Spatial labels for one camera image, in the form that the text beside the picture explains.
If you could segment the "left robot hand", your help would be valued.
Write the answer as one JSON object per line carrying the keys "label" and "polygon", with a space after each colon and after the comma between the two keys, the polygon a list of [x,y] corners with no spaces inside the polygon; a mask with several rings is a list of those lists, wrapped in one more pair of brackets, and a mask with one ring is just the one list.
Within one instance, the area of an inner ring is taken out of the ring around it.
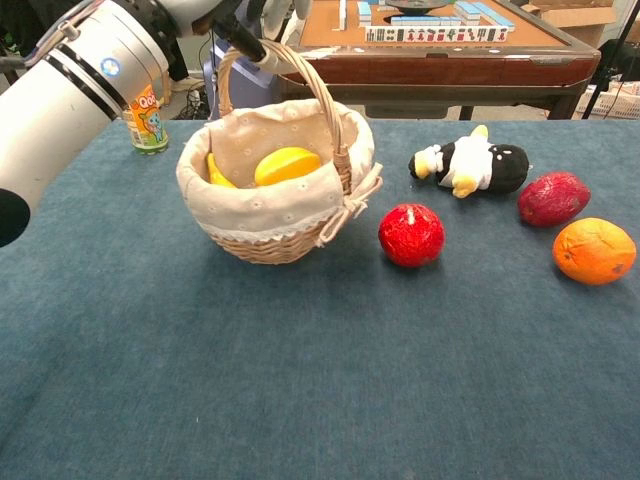
{"label": "left robot hand", "polygon": [[[177,37],[204,35],[208,30],[228,42],[237,51],[254,62],[266,57],[260,40],[251,33],[237,16],[241,1],[159,1],[172,19]],[[305,19],[312,1],[248,1],[244,20],[259,23],[266,39],[275,38],[289,12]]]}

